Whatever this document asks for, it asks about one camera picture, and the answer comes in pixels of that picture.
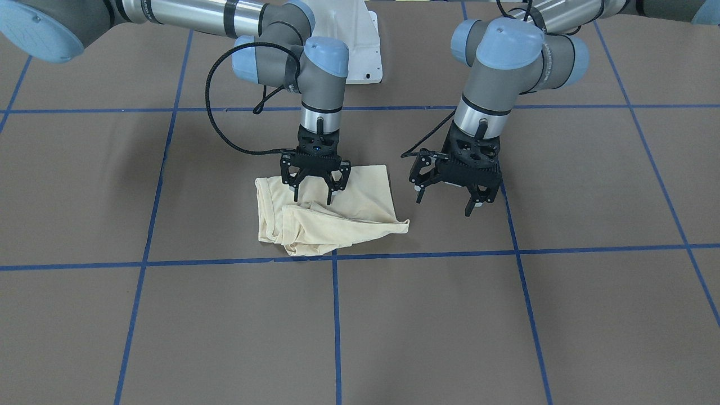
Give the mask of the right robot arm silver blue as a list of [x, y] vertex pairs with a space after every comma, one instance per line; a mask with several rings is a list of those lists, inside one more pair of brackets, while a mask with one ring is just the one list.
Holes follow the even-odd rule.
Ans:
[[[216, 59], [205, 84], [206, 113], [219, 138], [244, 154], [279, 154], [281, 181], [293, 190], [295, 199], [307, 177], [323, 179], [329, 197], [347, 187], [352, 165], [339, 156], [337, 146], [350, 52], [343, 41], [314, 33], [316, 16], [307, 3], [3, 1], [1, 10], [5, 38], [29, 56], [55, 64], [80, 56], [100, 36], [124, 23], [149, 21], [231, 38], [232, 48]], [[231, 62], [239, 79], [272, 88], [263, 93], [255, 114], [280, 91], [301, 96], [296, 148], [248, 150], [219, 129], [210, 92], [224, 61]]]

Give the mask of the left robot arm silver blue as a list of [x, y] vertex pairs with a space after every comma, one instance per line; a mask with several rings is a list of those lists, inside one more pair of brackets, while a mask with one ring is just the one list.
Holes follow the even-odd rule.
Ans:
[[501, 134], [520, 95], [574, 84], [590, 54], [575, 34], [582, 26], [615, 15], [637, 15], [694, 25], [718, 25], [717, 1], [526, 1], [494, 20], [465, 20], [452, 35], [453, 57], [470, 67], [458, 106], [445, 119], [440, 150], [420, 144], [404, 152], [415, 158], [409, 181], [420, 203], [437, 183], [470, 193], [465, 215], [493, 203], [501, 188]]

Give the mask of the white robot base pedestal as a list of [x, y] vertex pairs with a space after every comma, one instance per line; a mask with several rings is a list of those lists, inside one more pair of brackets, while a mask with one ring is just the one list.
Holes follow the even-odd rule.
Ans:
[[306, 1], [314, 13], [313, 34], [343, 41], [349, 48], [347, 85], [383, 79], [377, 16], [365, 1]]

